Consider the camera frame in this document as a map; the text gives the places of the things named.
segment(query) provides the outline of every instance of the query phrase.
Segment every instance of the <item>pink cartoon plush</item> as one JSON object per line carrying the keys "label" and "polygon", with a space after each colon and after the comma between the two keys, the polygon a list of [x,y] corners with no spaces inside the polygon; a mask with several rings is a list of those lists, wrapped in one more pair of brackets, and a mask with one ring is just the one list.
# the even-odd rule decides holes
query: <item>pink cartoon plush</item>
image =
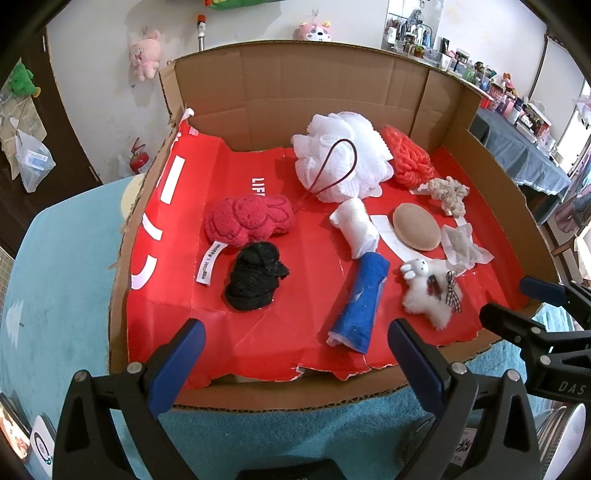
{"label": "pink cartoon plush", "polygon": [[154,30],[149,33],[147,38],[129,45],[129,57],[131,64],[135,67],[135,74],[139,81],[153,79],[160,67],[160,54],[162,46],[160,45],[160,32]]}
{"label": "pink cartoon plush", "polygon": [[330,22],[324,22],[322,25],[316,23],[302,23],[300,24],[297,37],[298,40],[332,41]]}

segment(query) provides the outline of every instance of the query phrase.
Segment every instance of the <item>teal tablecloth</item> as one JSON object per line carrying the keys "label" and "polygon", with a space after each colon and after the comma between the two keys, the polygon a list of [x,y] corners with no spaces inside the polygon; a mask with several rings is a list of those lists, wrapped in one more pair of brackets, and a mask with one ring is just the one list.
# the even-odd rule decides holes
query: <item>teal tablecloth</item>
{"label": "teal tablecloth", "polygon": [[[108,371],[108,306],[121,244],[121,180],[41,212],[17,256],[0,328],[0,388],[29,423],[45,413],[57,427],[72,375]],[[560,309],[537,317],[551,330],[572,329]],[[470,368],[525,375],[518,350],[506,342]],[[534,410],[539,402],[533,399]],[[424,414],[412,391],[354,405],[301,413],[236,414],[171,411],[160,420],[201,480],[230,480],[244,468],[333,458],[349,480],[391,480],[395,447],[409,422]],[[131,465],[147,474],[120,415],[116,424]],[[29,459],[37,479],[45,474]]]}

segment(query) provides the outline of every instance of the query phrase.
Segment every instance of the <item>white paper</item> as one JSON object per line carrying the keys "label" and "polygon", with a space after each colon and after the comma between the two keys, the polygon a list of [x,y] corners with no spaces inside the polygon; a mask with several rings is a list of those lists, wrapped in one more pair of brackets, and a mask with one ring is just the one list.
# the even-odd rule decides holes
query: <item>white paper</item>
{"label": "white paper", "polygon": [[417,258],[421,258],[423,260],[431,260],[429,257],[425,257],[425,255],[420,254],[416,250],[410,248],[407,244],[405,244],[402,240],[398,238],[396,232],[394,232],[394,227],[390,224],[390,220],[388,219],[387,215],[371,215],[371,221],[378,229],[378,233],[382,240],[388,245],[388,248],[394,252],[394,254],[400,258],[403,262],[410,262],[411,260],[416,260]]}
{"label": "white paper", "polygon": [[457,228],[444,225],[441,229],[441,246],[447,261],[455,270],[471,270],[477,263],[487,264],[494,256],[472,241],[472,225],[466,223]]}
{"label": "white paper", "polygon": [[431,195],[429,185],[426,183],[421,183],[417,188],[410,190],[410,193],[413,195]]}
{"label": "white paper", "polygon": [[212,246],[205,252],[199,270],[197,270],[197,278],[195,281],[203,285],[210,285],[212,282],[213,265],[216,262],[217,256],[226,248],[228,244],[222,242],[214,242]]}
{"label": "white paper", "polygon": [[53,471],[53,451],[55,441],[49,432],[45,420],[38,415],[31,431],[31,450],[39,460],[45,473],[51,478]]}

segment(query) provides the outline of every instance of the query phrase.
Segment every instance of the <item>rolled white cloth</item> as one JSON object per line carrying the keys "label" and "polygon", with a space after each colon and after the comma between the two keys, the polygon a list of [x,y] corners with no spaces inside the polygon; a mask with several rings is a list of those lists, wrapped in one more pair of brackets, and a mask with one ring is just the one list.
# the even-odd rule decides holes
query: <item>rolled white cloth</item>
{"label": "rolled white cloth", "polygon": [[330,215],[330,223],[343,232],[351,247],[353,260],[378,249],[378,229],[369,219],[365,205],[357,197],[341,203]]}

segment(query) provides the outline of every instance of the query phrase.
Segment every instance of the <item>white fluffy plush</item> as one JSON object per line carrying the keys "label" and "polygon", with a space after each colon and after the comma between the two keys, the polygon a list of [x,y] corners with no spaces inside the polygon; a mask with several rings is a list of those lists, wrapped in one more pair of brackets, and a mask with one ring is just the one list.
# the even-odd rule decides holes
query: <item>white fluffy plush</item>
{"label": "white fluffy plush", "polygon": [[470,188],[451,177],[432,179],[427,188],[433,200],[441,200],[441,208],[447,216],[460,218],[466,213],[463,199],[470,193]]}
{"label": "white fluffy plush", "polygon": [[[407,313],[424,314],[437,330],[443,330],[452,318],[453,309],[445,302],[447,293],[446,263],[441,260],[411,260],[400,267],[408,291],[402,300]],[[435,275],[441,289],[441,300],[428,293],[427,280]],[[455,287],[456,294],[462,299],[462,292]]]}
{"label": "white fluffy plush", "polygon": [[[388,163],[392,154],[371,122],[358,113],[315,115],[308,125],[308,135],[294,135],[291,143],[298,160],[295,172],[308,190],[316,179],[333,144],[341,138],[351,140],[357,149],[357,166],[346,180],[322,192],[322,202],[344,202],[350,198],[364,199],[382,194],[380,182],[390,179],[394,169]],[[336,182],[353,167],[353,151],[348,143],[339,144],[314,187],[315,191]]]}

